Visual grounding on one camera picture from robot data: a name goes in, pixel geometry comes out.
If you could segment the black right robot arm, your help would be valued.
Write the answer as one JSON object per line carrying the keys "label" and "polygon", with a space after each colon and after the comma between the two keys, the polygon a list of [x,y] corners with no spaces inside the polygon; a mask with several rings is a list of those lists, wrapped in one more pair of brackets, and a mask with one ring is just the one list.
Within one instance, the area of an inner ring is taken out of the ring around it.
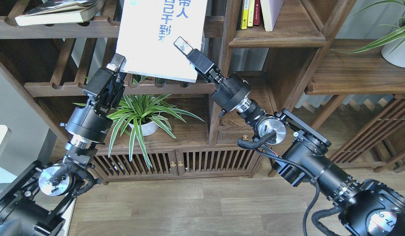
{"label": "black right robot arm", "polygon": [[248,98],[250,87],[239,75],[225,78],[210,59],[181,37],[174,45],[204,79],[216,85],[212,98],[222,114],[235,109],[254,130],[253,140],[239,139],[238,146],[274,159],[273,169],[292,186],[309,182],[316,188],[303,216],[304,235],[308,214],[322,193],[334,206],[313,213],[311,220],[324,235],[335,233],[319,220],[338,214],[340,223],[354,236],[405,236],[405,197],[374,179],[359,183],[325,156],[331,142],[312,127],[287,109],[267,114]]}

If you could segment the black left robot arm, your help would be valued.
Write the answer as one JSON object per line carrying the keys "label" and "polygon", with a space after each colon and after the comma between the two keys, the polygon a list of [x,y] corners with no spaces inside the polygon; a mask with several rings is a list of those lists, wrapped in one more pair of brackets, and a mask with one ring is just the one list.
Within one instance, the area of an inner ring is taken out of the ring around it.
{"label": "black left robot arm", "polygon": [[0,236],[56,236],[62,230],[63,213],[81,194],[102,180],[88,171],[96,145],[107,137],[112,119],[107,115],[120,103],[125,57],[114,54],[83,89],[86,105],[76,107],[63,127],[72,134],[62,163],[43,166],[34,161],[0,193]]}

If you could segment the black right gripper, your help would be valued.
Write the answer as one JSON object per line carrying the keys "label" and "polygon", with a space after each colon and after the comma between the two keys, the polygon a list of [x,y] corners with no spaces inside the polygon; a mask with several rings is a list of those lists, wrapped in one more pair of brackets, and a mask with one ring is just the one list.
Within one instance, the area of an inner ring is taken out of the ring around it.
{"label": "black right gripper", "polygon": [[208,82],[216,85],[216,90],[211,98],[222,108],[219,117],[227,112],[237,109],[241,117],[249,115],[251,101],[247,98],[250,92],[249,84],[237,73],[232,73],[225,78],[219,68],[201,51],[194,49],[186,40],[179,36],[174,41],[174,46],[186,56],[195,70]]}

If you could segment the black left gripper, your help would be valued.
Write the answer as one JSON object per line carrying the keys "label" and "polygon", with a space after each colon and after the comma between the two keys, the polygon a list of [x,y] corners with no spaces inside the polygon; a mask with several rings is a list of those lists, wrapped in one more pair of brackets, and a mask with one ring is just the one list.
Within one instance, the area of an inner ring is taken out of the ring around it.
{"label": "black left gripper", "polygon": [[96,71],[84,87],[88,100],[75,108],[65,127],[73,135],[71,145],[102,143],[106,138],[113,124],[107,114],[118,106],[125,90],[124,79],[118,77],[124,62],[125,57],[115,53],[106,69]]}

